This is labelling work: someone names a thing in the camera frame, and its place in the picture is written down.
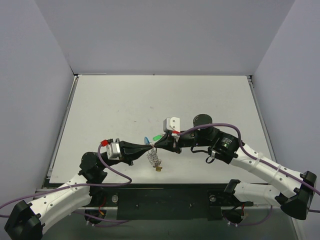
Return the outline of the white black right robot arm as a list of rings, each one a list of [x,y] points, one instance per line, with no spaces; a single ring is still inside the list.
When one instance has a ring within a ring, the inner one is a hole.
[[[163,130],[165,134],[154,144],[155,148],[179,154],[182,148],[197,147],[198,153],[208,155],[208,164],[220,160],[265,181],[266,184],[258,184],[231,180],[223,192],[226,203],[267,204],[279,207],[292,218],[307,218],[313,197],[319,193],[313,172],[299,172],[272,161],[244,143],[236,126],[213,123],[207,114],[197,115],[188,130],[181,130],[178,117],[166,118]]]

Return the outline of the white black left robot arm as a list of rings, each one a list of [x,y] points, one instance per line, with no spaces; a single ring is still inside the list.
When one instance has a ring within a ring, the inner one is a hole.
[[[112,166],[118,163],[131,166],[152,148],[150,144],[103,140],[96,152],[82,156],[80,171],[66,183],[32,195],[30,202],[26,202],[25,197],[13,200],[15,206],[7,216],[4,230],[12,240],[40,240],[49,228],[78,208],[99,205],[105,188],[119,187],[118,183],[103,183],[108,175],[105,169],[124,177]]]

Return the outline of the metal key organizer blue handle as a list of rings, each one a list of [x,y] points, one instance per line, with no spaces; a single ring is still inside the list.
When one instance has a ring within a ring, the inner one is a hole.
[[[162,160],[158,157],[157,149],[154,147],[153,143],[145,136],[144,137],[145,145],[152,145],[152,149],[147,152],[147,159],[151,166],[156,170],[157,166],[161,166]]]

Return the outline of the green key tag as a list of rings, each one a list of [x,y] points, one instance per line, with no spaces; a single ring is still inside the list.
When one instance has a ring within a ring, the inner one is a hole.
[[[153,141],[157,141],[161,138],[162,136],[161,135],[156,135],[153,137]]]

